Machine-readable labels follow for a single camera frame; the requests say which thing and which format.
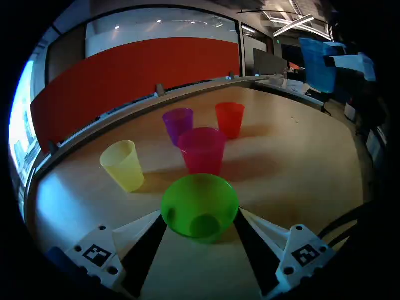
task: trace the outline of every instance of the blue container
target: blue container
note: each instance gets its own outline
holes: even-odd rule
[[[327,67],[324,56],[334,56],[335,48],[318,40],[299,38],[305,63],[307,83],[323,93],[333,93],[335,89],[336,67]]]

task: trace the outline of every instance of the plastic cup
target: plastic cup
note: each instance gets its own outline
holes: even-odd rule
[[[219,175],[226,136],[214,128],[195,128],[180,136],[178,146],[190,174]]]
[[[220,103],[215,106],[219,130],[228,139],[236,139],[241,133],[245,106],[234,102]]]
[[[108,147],[100,157],[100,164],[126,192],[136,191],[145,182],[135,143],[131,140]]]
[[[161,215],[168,227],[200,243],[216,241],[235,220],[238,209],[234,188],[211,174],[175,181],[161,201]]]
[[[193,129],[193,110],[190,108],[177,108],[168,111],[162,116],[162,119],[175,146],[178,146],[179,137],[183,133]]]

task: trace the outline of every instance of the ceiling light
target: ceiling light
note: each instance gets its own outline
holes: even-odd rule
[[[253,34],[256,33],[253,29],[250,29],[250,28],[248,28],[248,27],[246,27],[246,26],[242,26],[242,28],[243,28],[244,30],[250,31],[250,32],[253,33]]]
[[[290,30],[290,29],[292,29],[294,27],[298,27],[298,26],[300,26],[300,25],[302,25],[304,23],[310,22],[312,20],[314,20],[314,17],[311,14],[303,16],[303,17],[297,19],[296,21],[290,23],[289,25],[286,25],[285,27],[283,27],[283,28],[279,29],[278,31],[276,31],[273,34],[273,37],[276,38],[277,36],[287,32],[288,30]]]
[[[267,18],[268,20],[270,20],[270,16],[267,15],[267,13],[266,13],[265,11],[263,11],[262,13],[266,16],[266,18]]]
[[[270,21],[271,22],[275,22],[275,23],[286,24],[286,25],[292,23],[291,21],[288,21],[286,19],[280,19],[280,18],[276,18],[276,17],[270,18]],[[297,25],[296,27],[298,29],[301,29],[301,30],[304,30],[304,31],[307,31],[307,32],[310,32],[310,33],[313,33],[313,34],[316,34],[316,35],[319,35],[319,36],[331,41],[331,38],[329,37],[329,35],[324,33],[324,32],[322,32],[322,31],[320,31],[320,30],[314,29],[314,28],[306,26],[306,25]]]

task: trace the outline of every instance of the cubicle partition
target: cubicle partition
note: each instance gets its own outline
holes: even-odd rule
[[[40,147],[49,151],[123,104],[165,89],[240,74],[237,43],[192,37],[121,45],[91,56],[53,80],[32,102]]]

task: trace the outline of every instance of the desk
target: desk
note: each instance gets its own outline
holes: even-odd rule
[[[279,92],[283,92],[283,93],[289,94],[289,96],[290,95],[295,96],[295,97],[300,98],[303,101],[309,102],[319,108],[322,108],[324,106],[323,102],[306,95],[306,92],[309,89],[317,91],[316,89],[309,86],[307,83],[304,83],[301,86],[301,91],[300,90],[296,91],[296,90],[288,88],[288,80],[287,79],[284,79],[281,76],[273,75],[269,79],[257,81],[255,83],[255,85],[261,86],[261,87],[266,87],[266,88],[276,90]]]
[[[241,135],[227,142],[221,171],[244,209],[287,229],[301,223],[319,233],[363,203],[356,147],[342,123],[287,98],[228,87],[140,116],[64,159],[37,187],[38,244],[43,250],[67,250],[99,224],[115,229],[159,209],[168,186],[188,174],[162,115],[190,107],[195,127],[217,128],[214,107],[226,101],[245,105]],[[121,140],[136,143],[145,176],[145,184],[134,193],[124,192],[99,164],[102,152]],[[234,226],[214,245],[194,243],[167,228],[141,299],[182,296],[259,299]]]

